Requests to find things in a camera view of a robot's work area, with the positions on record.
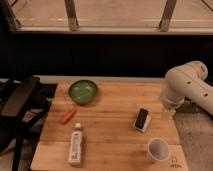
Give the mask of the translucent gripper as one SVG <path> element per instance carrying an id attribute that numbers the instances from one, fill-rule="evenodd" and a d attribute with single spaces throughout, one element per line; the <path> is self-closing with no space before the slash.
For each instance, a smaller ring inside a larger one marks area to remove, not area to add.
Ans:
<path id="1" fill-rule="evenodd" d="M 175 109 L 178 109 L 183 104 L 185 97 L 172 89 L 167 83 L 164 83 L 159 99 L 164 106 L 161 118 L 171 120 L 176 113 Z"/>

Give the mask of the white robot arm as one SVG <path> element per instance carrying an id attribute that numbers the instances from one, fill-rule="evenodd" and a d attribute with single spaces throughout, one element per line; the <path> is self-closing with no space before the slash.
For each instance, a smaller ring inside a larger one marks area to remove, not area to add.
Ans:
<path id="1" fill-rule="evenodd" d="M 191 61 L 169 69 L 160 94 L 165 109 L 178 109 L 186 98 L 198 104 L 213 118 L 213 86 L 207 84 L 207 66 Z"/>

